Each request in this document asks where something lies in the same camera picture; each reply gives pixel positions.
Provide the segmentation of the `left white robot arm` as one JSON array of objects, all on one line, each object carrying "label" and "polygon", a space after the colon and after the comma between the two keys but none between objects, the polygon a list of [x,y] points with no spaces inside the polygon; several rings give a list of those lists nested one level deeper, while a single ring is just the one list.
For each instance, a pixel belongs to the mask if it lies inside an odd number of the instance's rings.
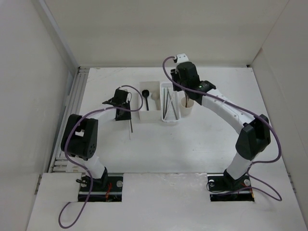
[{"label": "left white robot arm", "polygon": [[83,117],[71,114],[61,141],[61,150],[68,161],[86,171],[82,178],[86,187],[102,191],[108,184],[108,171],[96,154],[99,126],[115,120],[130,120],[129,92],[116,89],[113,98],[102,103],[101,108]]}]

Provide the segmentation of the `beige plastic spoon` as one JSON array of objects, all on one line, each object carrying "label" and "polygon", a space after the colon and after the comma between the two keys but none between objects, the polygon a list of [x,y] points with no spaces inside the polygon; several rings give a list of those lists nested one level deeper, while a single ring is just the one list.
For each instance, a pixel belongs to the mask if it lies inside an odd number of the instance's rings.
[{"label": "beige plastic spoon", "polygon": [[156,110],[160,110],[160,105],[159,105],[159,95],[157,92],[153,92],[151,95],[152,100],[155,102]]}]

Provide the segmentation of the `brown wooden fork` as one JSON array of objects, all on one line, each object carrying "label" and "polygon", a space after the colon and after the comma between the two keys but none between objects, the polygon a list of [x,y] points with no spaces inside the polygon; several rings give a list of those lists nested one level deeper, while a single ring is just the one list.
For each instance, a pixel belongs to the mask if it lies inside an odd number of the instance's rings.
[{"label": "brown wooden fork", "polygon": [[190,106],[189,106],[189,100],[190,100],[190,98],[189,98],[189,96],[186,94],[185,95],[185,107],[186,108],[189,108]]}]

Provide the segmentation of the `light wooden chopstick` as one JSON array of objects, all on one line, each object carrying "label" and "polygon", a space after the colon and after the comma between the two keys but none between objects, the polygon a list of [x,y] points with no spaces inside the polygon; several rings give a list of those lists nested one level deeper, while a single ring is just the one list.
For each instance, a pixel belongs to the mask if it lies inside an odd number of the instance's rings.
[{"label": "light wooden chopstick", "polygon": [[129,134],[129,140],[131,140],[131,120],[128,121],[128,134]]}]

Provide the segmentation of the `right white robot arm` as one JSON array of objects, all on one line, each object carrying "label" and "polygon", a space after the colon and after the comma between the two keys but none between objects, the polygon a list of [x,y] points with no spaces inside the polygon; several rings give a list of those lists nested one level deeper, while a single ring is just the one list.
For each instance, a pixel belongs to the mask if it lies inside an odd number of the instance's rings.
[{"label": "right white robot arm", "polygon": [[262,121],[268,122],[265,115],[254,117],[228,105],[229,100],[209,81],[201,81],[196,66],[185,61],[177,63],[170,71],[175,91],[184,92],[189,99],[211,110],[226,121],[239,134],[235,145],[236,155],[223,172],[223,184],[228,190],[240,185],[242,177],[255,157],[270,144],[270,130]]}]

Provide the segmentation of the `black plastic spoon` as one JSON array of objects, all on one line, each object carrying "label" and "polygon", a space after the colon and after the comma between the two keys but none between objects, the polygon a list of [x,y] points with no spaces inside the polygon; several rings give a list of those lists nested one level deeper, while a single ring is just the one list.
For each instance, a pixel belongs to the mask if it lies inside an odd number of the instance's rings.
[{"label": "black plastic spoon", "polygon": [[143,90],[141,93],[143,98],[145,99],[146,110],[149,111],[148,97],[150,95],[150,92],[148,90]]}]

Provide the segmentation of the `black chopstick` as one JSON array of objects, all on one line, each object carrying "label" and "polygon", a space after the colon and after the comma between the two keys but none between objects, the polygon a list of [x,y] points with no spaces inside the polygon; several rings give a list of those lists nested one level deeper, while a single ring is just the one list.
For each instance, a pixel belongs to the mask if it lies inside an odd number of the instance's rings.
[{"label": "black chopstick", "polygon": [[165,117],[165,97],[166,97],[166,92],[165,92],[165,88],[163,88],[163,119]]},{"label": "black chopstick", "polygon": [[168,106],[168,104],[169,104],[169,101],[170,101],[170,91],[169,91],[169,88],[167,88],[167,99],[166,99],[166,106],[165,106],[165,113],[166,113],[166,111],[167,111],[167,106]]}]

